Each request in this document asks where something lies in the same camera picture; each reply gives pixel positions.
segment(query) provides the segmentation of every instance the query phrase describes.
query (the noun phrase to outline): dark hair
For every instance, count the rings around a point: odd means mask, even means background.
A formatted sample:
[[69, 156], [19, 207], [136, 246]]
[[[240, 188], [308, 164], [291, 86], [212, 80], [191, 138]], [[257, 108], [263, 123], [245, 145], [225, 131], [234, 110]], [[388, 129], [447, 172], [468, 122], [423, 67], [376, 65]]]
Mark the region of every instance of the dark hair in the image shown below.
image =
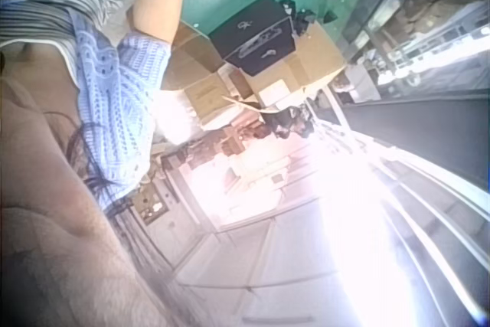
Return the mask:
[[314, 131], [315, 131], [315, 127], [313, 126], [311, 120], [306, 120], [305, 128], [303, 128], [301, 132], [298, 132], [298, 134], [301, 136], [301, 138], [308, 138], [309, 135], [312, 134]]
[[279, 137], [279, 138], [282, 138], [282, 139], [288, 139], [290, 133], [291, 132], [289, 130], [276, 132], [276, 137]]

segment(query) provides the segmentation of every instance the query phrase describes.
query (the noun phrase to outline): white wall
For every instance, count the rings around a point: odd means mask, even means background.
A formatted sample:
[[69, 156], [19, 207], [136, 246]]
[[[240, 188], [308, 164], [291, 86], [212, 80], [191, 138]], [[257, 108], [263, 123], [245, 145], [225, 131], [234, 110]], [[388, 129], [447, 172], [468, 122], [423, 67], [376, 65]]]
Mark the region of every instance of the white wall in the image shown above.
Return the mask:
[[154, 180], [155, 188], [168, 205], [168, 212], [147, 226], [149, 236], [156, 246], [173, 265], [198, 242], [202, 229], [194, 222], [183, 203], [173, 200], [173, 196], [165, 196], [168, 189], [158, 180]]

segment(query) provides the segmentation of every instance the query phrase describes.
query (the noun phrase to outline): person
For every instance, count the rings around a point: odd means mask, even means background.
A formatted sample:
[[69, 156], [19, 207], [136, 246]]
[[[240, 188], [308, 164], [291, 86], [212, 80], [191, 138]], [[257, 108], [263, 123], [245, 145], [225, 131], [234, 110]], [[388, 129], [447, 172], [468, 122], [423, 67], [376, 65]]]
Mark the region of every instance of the person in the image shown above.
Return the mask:
[[135, 0], [114, 47], [100, 29], [122, 2], [2, 0], [2, 325], [202, 325], [156, 297], [104, 216], [149, 166], [182, 0]]
[[[260, 104], [253, 102], [245, 104], [258, 110], [261, 107]], [[253, 127], [253, 137], [262, 139], [273, 133], [278, 138], [288, 139], [289, 134], [294, 132], [302, 138], [308, 138], [315, 129], [311, 115], [305, 114], [305, 110], [304, 106], [289, 106], [277, 113], [260, 113], [264, 124]]]

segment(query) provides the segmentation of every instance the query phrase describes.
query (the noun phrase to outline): striped shirt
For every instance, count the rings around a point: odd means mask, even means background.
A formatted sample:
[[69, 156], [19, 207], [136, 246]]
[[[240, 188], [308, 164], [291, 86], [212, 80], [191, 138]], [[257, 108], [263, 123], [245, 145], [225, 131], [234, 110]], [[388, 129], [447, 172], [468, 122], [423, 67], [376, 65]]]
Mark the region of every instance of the striped shirt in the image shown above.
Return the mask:
[[[80, 93], [87, 149], [105, 179], [102, 209], [133, 190], [149, 169], [155, 130], [150, 111], [170, 45], [136, 31], [117, 47], [100, 32], [123, 0], [1, 0], [0, 47], [13, 42], [54, 45]], [[96, 167], [89, 167], [95, 174]]]

